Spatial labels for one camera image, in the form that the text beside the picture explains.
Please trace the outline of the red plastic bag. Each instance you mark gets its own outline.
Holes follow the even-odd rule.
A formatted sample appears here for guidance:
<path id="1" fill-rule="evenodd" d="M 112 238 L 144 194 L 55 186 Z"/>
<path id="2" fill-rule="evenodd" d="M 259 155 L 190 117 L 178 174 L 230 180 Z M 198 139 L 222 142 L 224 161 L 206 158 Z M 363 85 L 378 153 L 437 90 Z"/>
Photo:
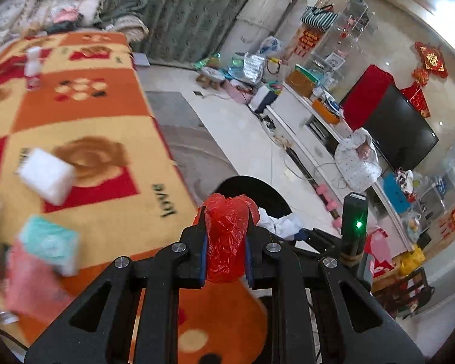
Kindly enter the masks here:
<path id="1" fill-rule="evenodd" d="M 214 193 L 198 209 L 194 225 L 204 221 L 207 231 L 207 280 L 231 283 L 245 274 L 246 233 L 251 219 L 260 221 L 255 202 L 245 195 L 226 198 Z"/>

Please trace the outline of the white foam block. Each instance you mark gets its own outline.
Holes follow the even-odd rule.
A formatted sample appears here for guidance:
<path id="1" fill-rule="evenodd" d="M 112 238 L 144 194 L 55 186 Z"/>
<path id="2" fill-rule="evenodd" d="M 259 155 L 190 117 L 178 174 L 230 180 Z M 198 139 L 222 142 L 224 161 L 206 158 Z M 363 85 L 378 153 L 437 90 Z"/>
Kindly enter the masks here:
<path id="1" fill-rule="evenodd" d="M 18 166 L 23 184 L 44 201 L 61 206 L 75 184 L 75 167 L 40 148 L 32 149 Z"/>

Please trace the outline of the black trash bin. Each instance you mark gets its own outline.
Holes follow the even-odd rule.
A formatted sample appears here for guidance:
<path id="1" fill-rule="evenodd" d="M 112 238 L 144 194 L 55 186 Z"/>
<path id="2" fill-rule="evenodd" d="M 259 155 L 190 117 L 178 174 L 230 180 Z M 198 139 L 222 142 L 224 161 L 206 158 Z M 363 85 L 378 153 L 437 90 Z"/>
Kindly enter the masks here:
<path id="1" fill-rule="evenodd" d="M 221 182 L 214 193 L 226 198 L 245 195 L 263 208 L 268 216 L 280 219 L 292 213 L 288 202 L 271 185 L 256 177 L 234 176 Z"/>

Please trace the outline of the pink packet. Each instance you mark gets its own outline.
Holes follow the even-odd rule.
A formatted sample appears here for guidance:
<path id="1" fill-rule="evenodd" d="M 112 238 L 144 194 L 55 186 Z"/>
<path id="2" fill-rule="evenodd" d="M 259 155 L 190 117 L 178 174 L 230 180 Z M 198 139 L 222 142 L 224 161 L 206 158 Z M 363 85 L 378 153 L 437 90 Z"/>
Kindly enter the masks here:
<path id="1" fill-rule="evenodd" d="M 63 289 L 54 269 L 28 253 L 20 240 L 9 250 L 5 308 L 50 324 L 74 298 Z"/>

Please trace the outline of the baby doll in blanket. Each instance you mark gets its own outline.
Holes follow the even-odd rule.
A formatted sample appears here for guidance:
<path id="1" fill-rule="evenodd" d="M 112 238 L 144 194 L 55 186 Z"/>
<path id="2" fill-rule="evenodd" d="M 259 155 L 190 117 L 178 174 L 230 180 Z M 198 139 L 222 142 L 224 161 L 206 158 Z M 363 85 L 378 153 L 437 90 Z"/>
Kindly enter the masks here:
<path id="1" fill-rule="evenodd" d="M 357 193 L 371 187 L 382 173 L 372 137 L 362 127 L 339 143 L 335 164 L 351 190 Z"/>

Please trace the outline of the teal tissue pack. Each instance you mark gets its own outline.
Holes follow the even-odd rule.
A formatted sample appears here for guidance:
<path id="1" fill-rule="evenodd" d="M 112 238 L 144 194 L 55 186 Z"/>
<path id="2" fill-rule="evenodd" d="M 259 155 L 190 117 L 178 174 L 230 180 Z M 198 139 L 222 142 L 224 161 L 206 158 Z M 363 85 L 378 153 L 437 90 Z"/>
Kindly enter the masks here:
<path id="1" fill-rule="evenodd" d="M 62 276 L 77 274 L 79 234 L 74 230 L 33 215 L 23 225 L 19 240 L 27 253 L 53 266 Z"/>

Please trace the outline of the white tv cabinet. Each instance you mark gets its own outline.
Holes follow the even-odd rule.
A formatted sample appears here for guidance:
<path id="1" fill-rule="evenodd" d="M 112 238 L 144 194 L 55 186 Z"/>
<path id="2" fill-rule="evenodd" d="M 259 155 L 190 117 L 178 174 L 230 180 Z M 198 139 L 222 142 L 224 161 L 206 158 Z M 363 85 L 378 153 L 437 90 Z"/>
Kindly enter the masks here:
<path id="1" fill-rule="evenodd" d="M 287 84 L 265 111 L 274 122 L 275 132 L 293 148 L 314 180 L 326 185 L 334 200 L 341 203 L 352 189 L 335 164 L 335 148 L 343 140 L 335 126 L 326 123 L 312 108 L 312 101 Z M 412 250 L 402 219 L 384 192 L 383 179 L 379 177 L 366 194 L 370 202 L 369 222 L 388 233 L 391 253 Z"/>

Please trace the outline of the black flat television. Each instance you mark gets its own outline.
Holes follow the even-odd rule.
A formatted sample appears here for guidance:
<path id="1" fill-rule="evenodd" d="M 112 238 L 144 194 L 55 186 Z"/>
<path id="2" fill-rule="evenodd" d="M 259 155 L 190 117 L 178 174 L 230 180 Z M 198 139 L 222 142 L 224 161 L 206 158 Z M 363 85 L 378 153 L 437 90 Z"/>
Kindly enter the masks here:
<path id="1" fill-rule="evenodd" d="M 363 127 L 393 170 L 414 170 L 439 141 L 425 118 L 394 85 L 387 88 Z"/>

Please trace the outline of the red cloth on television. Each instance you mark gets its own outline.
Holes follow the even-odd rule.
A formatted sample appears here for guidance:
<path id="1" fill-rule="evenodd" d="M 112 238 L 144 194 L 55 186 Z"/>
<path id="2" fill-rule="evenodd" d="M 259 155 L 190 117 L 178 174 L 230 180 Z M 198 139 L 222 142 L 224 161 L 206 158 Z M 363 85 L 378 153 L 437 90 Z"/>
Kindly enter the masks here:
<path id="1" fill-rule="evenodd" d="M 386 90 L 395 84 L 394 77 L 371 64 L 340 102 L 343 119 L 354 132 L 374 112 Z"/>

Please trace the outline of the grey floor rug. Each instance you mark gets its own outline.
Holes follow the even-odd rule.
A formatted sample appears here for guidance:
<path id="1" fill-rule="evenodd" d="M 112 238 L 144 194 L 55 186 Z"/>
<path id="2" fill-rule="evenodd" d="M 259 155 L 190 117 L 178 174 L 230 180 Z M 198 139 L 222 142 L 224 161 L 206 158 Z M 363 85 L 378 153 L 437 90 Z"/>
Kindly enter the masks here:
<path id="1" fill-rule="evenodd" d="M 201 205 L 238 174 L 236 169 L 181 93 L 148 91 L 146 96 L 189 193 Z"/>

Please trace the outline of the silver insulated bag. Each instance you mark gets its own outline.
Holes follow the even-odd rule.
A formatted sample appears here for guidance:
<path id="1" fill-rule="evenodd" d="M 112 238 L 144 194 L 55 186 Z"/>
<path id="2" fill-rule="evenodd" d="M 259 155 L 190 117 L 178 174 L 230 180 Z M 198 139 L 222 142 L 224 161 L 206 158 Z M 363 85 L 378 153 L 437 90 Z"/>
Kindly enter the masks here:
<path id="1" fill-rule="evenodd" d="M 250 86 L 260 83 L 265 71 L 266 59 L 252 53 L 236 52 L 228 64 L 228 74 L 238 81 Z"/>

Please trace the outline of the small wooden stool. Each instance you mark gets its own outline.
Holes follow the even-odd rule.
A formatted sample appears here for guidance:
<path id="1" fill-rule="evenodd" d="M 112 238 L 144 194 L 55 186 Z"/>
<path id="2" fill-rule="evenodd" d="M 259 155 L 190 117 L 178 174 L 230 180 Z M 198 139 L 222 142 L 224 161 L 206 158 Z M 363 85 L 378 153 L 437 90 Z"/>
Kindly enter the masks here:
<path id="1" fill-rule="evenodd" d="M 225 75 L 216 68 L 201 67 L 196 81 L 203 89 L 212 88 L 219 90 L 221 84 L 225 81 Z"/>

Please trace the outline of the striped tote bag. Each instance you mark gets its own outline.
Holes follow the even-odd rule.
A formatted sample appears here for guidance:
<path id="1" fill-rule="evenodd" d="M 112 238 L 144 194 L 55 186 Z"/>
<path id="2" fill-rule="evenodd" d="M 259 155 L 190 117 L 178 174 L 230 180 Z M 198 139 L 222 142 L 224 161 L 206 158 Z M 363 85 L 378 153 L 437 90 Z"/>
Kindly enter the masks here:
<path id="1" fill-rule="evenodd" d="M 338 15 L 333 4 L 323 7 L 307 6 L 301 16 L 301 22 L 312 30 L 326 33 L 335 23 Z"/>

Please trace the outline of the white pink yogurt bottle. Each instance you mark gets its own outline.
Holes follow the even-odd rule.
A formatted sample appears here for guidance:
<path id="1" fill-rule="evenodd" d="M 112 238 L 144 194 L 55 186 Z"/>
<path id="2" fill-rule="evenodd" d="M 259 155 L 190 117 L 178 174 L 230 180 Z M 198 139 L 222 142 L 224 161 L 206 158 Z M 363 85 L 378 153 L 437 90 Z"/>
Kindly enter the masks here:
<path id="1" fill-rule="evenodd" d="M 42 75 L 42 48 L 34 46 L 26 51 L 26 63 L 24 66 L 24 76 L 26 80 L 26 89 L 35 90 L 40 87 Z"/>

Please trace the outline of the red chinese wall ornament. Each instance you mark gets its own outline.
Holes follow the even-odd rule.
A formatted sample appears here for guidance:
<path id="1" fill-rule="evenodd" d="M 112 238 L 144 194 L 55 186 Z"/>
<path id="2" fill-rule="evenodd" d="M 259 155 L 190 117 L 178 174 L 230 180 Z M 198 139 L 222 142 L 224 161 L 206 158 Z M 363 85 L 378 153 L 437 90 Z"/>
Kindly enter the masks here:
<path id="1" fill-rule="evenodd" d="M 421 59 L 423 70 L 443 79 L 448 77 L 445 59 L 438 47 L 418 41 L 414 43 L 414 47 Z"/>

